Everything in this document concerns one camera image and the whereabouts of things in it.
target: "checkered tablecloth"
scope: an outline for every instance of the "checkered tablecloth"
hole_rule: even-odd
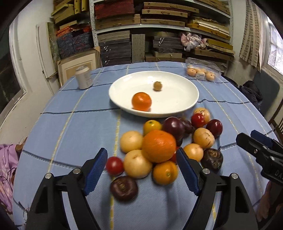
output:
[[[23,210],[30,207],[37,188],[47,172],[54,176],[68,174],[88,159],[94,158],[101,147],[108,156],[117,154],[120,136],[129,131],[142,132],[147,118],[121,111],[108,96],[111,84],[118,78],[139,71],[166,71],[191,80],[200,92],[197,104],[184,115],[190,119],[196,107],[205,107],[211,118],[223,124],[223,133],[213,148],[220,149],[224,161],[220,173],[237,173],[251,199],[256,204],[262,196],[267,180],[260,175],[261,167],[253,156],[239,148],[235,139],[238,133],[250,134],[257,130],[276,138],[270,126],[256,108],[232,84],[218,77],[215,82],[197,80],[186,73],[184,63],[135,63],[103,67],[92,71],[93,86],[78,89],[73,77],[54,95],[33,127],[22,151],[14,184],[13,213],[16,224],[22,224]],[[191,143],[184,139],[182,146]],[[95,190],[87,201],[102,230],[178,230],[183,229],[197,197],[188,190],[179,172],[177,180],[168,186],[153,184],[151,176],[137,180],[139,194],[129,204],[115,201],[110,194],[111,179],[103,172]],[[63,193],[65,210],[71,229],[77,229],[68,202]],[[220,193],[207,224],[212,229],[218,211]]]

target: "white plate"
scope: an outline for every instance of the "white plate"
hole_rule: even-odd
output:
[[[162,90],[153,90],[159,81]],[[132,108],[132,97],[138,92],[147,93],[152,100],[148,112]],[[142,71],[131,73],[116,80],[109,89],[110,99],[121,109],[142,117],[169,117],[193,107],[198,100],[197,87],[188,79],[169,72]]]

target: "purple garment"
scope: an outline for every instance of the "purple garment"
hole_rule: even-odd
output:
[[[14,144],[0,144],[0,205],[9,214],[12,213],[13,199],[11,178],[19,162],[15,148]]]

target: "silver bolt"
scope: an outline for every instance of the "silver bolt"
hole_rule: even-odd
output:
[[[46,179],[50,179],[51,177],[52,177],[52,174],[51,174],[51,173],[45,174],[45,178],[46,178]]]
[[[238,174],[236,174],[236,173],[232,173],[231,177],[232,177],[233,179],[237,179],[239,176],[238,176]]]
[[[202,172],[203,172],[204,174],[210,174],[210,170],[209,170],[209,169],[203,169]]]
[[[73,170],[73,174],[79,174],[81,172],[81,170],[79,168],[76,168]]]

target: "soda can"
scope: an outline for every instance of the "soda can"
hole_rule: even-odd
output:
[[[77,68],[75,76],[81,90],[87,89],[92,86],[93,82],[90,78],[90,69],[86,65]]]

